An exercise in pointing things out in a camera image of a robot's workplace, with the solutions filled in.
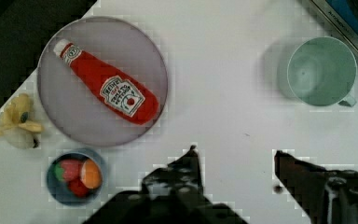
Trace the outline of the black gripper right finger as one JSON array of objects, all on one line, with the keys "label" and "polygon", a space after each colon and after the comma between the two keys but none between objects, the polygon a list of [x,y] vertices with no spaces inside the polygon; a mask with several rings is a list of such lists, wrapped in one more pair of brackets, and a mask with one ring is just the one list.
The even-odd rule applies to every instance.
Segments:
[{"label": "black gripper right finger", "polygon": [[281,150],[275,175],[305,211],[311,224],[358,224],[358,172],[327,170]]}]

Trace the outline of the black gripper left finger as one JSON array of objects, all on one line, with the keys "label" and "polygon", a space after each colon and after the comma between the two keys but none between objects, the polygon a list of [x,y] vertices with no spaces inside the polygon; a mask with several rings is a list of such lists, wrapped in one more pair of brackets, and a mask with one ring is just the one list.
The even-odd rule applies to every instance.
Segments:
[{"label": "black gripper left finger", "polygon": [[113,196],[83,224],[248,224],[203,193],[195,146],[143,178],[141,189]]}]

